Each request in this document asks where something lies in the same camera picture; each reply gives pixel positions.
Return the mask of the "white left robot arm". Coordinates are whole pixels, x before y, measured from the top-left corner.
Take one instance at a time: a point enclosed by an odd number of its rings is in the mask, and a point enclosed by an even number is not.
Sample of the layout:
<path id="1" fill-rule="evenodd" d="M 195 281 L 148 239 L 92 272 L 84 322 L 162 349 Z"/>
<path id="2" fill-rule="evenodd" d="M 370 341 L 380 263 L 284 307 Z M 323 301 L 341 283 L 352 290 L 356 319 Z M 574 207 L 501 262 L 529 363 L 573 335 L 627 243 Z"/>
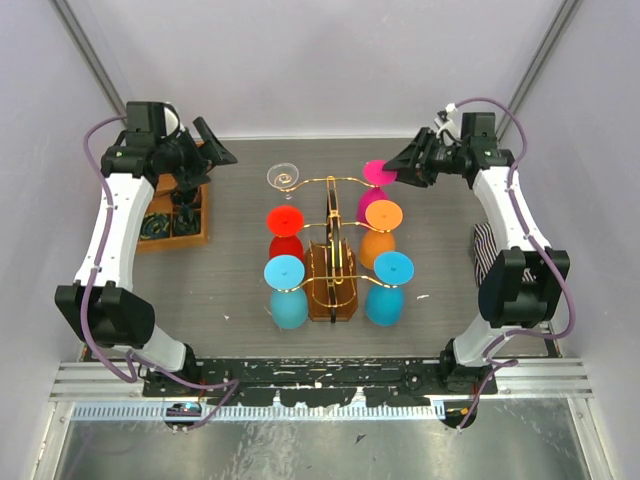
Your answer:
<path id="1" fill-rule="evenodd" d="M 203 117 L 187 128 L 166 102 L 130 101 L 120 116 L 124 127 L 101 158 L 91 137 L 111 124 L 103 120 L 83 138 L 101 200 L 84 259 L 68 285 L 59 285 L 54 303 L 67 323 L 116 377 L 134 383 L 135 366 L 159 372 L 178 396 L 203 388 L 193 349 L 156 324 L 153 306 L 133 291 L 133 267 L 145 213 L 161 176 L 181 190 L 209 183 L 210 171 L 233 165 L 236 157 Z"/>

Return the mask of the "light blue left wine glass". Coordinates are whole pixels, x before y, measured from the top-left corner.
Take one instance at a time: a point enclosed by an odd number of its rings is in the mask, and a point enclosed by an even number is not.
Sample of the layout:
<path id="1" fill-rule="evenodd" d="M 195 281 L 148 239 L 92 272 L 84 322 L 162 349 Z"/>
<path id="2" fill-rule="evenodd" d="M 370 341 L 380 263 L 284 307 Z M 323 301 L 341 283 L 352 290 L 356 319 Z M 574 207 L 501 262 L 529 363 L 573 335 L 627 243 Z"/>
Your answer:
<path id="1" fill-rule="evenodd" d="M 264 268 L 264 279 L 272 289 L 270 311 L 274 323 L 281 329 L 295 329 L 309 315 L 308 300 L 301 286 L 305 266 L 292 255 L 271 258 Z"/>

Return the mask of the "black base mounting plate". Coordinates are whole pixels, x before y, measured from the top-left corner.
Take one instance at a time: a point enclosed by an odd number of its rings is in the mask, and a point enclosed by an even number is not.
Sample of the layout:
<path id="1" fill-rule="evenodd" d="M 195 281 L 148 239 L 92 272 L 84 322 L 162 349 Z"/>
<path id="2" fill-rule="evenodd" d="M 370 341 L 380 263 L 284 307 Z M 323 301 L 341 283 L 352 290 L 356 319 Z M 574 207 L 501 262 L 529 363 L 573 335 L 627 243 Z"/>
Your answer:
<path id="1" fill-rule="evenodd" d="M 473 396 L 487 367 L 450 367 L 431 358 L 200 359 L 203 384 L 237 380 L 230 405 L 347 406 L 362 394 L 367 407 L 427 406 L 437 395 Z"/>

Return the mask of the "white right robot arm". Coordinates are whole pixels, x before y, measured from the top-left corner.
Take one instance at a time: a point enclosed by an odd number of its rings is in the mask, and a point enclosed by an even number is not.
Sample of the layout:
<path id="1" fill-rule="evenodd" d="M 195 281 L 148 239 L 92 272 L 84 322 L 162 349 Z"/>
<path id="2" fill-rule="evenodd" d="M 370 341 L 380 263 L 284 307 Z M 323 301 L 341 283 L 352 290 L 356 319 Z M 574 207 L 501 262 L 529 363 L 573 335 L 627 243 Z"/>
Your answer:
<path id="1" fill-rule="evenodd" d="M 438 381 L 459 394 L 494 367 L 494 355 L 516 336 L 543 337 L 566 284 L 570 259 L 538 235 L 519 186 L 513 153 L 500 147 L 492 112 L 472 112 L 455 124 L 450 109 L 438 112 L 385 170 L 397 181 L 427 188 L 441 174 L 462 177 L 482 205 L 497 255 L 478 290 L 478 314 L 442 350 Z"/>

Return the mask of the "striped black white cloth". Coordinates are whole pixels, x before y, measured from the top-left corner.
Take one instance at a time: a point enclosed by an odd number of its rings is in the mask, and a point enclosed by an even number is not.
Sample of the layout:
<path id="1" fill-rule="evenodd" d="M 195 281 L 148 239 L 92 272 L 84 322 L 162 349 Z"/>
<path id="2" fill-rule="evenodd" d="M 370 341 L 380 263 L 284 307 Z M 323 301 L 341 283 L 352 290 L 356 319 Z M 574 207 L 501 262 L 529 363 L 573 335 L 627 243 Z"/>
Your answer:
<path id="1" fill-rule="evenodd" d="M 472 258 L 477 286 L 482 284 L 497 256 L 498 250 L 490 223 L 475 224 L 472 237 Z"/>

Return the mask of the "blue right wine glass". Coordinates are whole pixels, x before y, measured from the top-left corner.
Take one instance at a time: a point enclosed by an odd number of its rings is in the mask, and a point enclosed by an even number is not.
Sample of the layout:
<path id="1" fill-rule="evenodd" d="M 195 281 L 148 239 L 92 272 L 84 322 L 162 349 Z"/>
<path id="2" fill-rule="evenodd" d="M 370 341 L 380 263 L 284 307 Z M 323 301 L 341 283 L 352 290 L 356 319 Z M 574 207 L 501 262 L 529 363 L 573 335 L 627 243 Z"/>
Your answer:
<path id="1" fill-rule="evenodd" d="M 376 325 L 393 326 L 399 322 L 403 314 L 403 286 L 413 279 L 414 264 L 404 253 L 388 251 L 375 259 L 373 271 L 380 285 L 372 284 L 369 288 L 365 314 Z"/>

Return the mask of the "red plastic wine glass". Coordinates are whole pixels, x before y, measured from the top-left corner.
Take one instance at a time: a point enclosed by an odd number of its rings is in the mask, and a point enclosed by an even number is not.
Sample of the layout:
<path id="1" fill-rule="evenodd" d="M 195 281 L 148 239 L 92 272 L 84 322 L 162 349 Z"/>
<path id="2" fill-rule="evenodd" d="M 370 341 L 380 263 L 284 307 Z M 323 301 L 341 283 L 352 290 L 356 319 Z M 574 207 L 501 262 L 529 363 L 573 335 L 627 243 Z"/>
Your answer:
<path id="1" fill-rule="evenodd" d="M 267 215 L 266 225 L 274 236 L 269 245 L 269 259 L 290 255 L 304 261 L 304 247 L 298 237 L 304 226 L 304 215 L 299 209 L 290 205 L 277 206 Z"/>

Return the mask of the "orange plastic wine glass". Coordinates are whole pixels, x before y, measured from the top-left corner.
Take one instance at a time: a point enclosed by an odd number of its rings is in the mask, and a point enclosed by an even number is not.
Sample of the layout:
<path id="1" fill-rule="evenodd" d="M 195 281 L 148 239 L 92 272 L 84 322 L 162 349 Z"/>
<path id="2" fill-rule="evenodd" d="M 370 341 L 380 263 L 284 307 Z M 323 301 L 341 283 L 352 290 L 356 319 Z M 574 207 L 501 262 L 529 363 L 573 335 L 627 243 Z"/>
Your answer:
<path id="1" fill-rule="evenodd" d="M 379 255 L 396 248 L 393 231 L 400 226 L 403 218 L 402 208 L 391 200 L 376 200 L 367 206 L 367 232 L 362 237 L 358 254 L 363 267 L 372 270 Z"/>

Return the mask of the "clear champagne glass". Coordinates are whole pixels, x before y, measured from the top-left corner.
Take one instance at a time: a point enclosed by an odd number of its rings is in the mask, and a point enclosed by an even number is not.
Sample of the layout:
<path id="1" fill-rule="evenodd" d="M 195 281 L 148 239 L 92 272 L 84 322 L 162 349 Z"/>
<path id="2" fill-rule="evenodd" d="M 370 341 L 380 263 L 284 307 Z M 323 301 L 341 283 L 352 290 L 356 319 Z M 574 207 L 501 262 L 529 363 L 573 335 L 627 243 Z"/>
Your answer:
<path id="1" fill-rule="evenodd" d="M 293 198 L 293 188 L 299 180 L 299 170 L 292 163 L 278 163 L 268 170 L 266 178 L 271 187 L 281 192 L 284 198 L 290 201 Z"/>

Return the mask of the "wooden compartment tray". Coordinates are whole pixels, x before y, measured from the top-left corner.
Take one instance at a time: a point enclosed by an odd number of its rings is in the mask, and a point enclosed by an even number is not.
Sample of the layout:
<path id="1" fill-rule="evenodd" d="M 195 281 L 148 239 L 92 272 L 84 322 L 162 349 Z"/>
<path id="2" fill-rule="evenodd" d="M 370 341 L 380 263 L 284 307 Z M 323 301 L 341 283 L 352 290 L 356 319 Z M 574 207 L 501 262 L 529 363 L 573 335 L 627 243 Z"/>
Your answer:
<path id="1" fill-rule="evenodd" d="M 168 175 L 157 177 L 152 200 L 143 216 L 138 253 L 199 247 L 209 240 L 204 219 L 208 186 L 179 191 Z"/>

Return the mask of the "pink plastic wine glass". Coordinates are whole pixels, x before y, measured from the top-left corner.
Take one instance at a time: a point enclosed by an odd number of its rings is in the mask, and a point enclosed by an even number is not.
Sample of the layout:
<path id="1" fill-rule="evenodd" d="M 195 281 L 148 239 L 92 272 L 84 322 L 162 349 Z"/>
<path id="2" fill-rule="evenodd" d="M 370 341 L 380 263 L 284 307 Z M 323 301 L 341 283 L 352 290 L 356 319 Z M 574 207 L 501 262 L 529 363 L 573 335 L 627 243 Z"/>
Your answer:
<path id="1" fill-rule="evenodd" d="M 385 160 L 376 159 L 367 162 L 363 167 L 364 180 L 371 184 L 371 187 L 361 195 L 358 202 L 356 218 L 361 223 L 366 223 L 365 212 L 371 203 L 377 200 L 389 199 L 384 187 L 396 180 L 397 173 L 395 171 L 386 171 L 384 169 L 385 164 Z"/>

